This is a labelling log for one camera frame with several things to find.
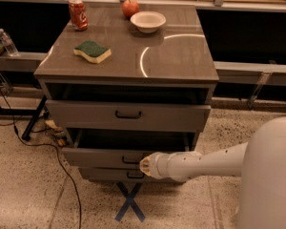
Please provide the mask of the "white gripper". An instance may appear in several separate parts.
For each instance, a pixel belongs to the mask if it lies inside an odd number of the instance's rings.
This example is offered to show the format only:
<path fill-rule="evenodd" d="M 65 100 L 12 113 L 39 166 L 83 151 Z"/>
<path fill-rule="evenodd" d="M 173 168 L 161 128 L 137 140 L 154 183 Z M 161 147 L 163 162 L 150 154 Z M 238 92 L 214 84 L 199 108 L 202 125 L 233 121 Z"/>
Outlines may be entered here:
<path fill-rule="evenodd" d="M 145 156 L 140 161 L 140 169 L 148 177 L 163 178 L 159 172 L 158 161 L 163 156 L 162 153 L 153 153 L 150 156 Z"/>

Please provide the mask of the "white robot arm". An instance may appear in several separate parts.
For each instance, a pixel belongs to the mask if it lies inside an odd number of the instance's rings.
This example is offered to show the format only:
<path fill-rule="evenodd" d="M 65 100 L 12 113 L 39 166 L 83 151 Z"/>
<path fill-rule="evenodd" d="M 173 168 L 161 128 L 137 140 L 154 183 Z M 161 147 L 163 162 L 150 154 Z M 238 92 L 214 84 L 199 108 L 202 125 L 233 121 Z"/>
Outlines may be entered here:
<path fill-rule="evenodd" d="M 153 153 L 140 161 L 140 170 L 178 182 L 240 177 L 237 229 L 286 229 L 286 116 L 262 125 L 246 143 L 207 155 Z"/>

